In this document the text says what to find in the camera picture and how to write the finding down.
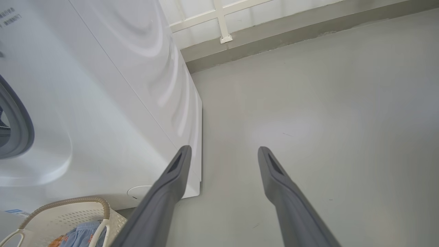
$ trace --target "white washing machine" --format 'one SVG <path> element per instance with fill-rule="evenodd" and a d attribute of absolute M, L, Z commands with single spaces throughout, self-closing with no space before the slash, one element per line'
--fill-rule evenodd
<path fill-rule="evenodd" d="M 2 0 L 0 52 L 0 210 L 135 207 L 187 144 L 199 194 L 202 102 L 157 0 Z"/>

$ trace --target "gray floor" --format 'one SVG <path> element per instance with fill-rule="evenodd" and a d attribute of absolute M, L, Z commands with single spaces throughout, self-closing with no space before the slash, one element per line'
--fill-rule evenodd
<path fill-rule="evenodd" d="M 256 152 L 268 146 L 343 246 L 437 246 L 439 10 L 193 74 L 203 183 L 169 247 L 283 246 Z"/>

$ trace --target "laundry basket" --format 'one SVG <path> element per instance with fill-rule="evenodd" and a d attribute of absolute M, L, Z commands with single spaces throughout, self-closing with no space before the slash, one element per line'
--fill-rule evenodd
<path fill-rule="evenodd" d="M 74 229 L 78 224 L 102 221 L 90 241 L 95 247 L 101 232 L 107 228 L 104 245 L 111 244 L 126 219 L 99 197 L 79 197 L 47 204 L 35 210 L 19 228 L 0 242 L 3 247 L 13 236 L 20 235 L 17 247 L 47 247 L 53 240 Z"/>

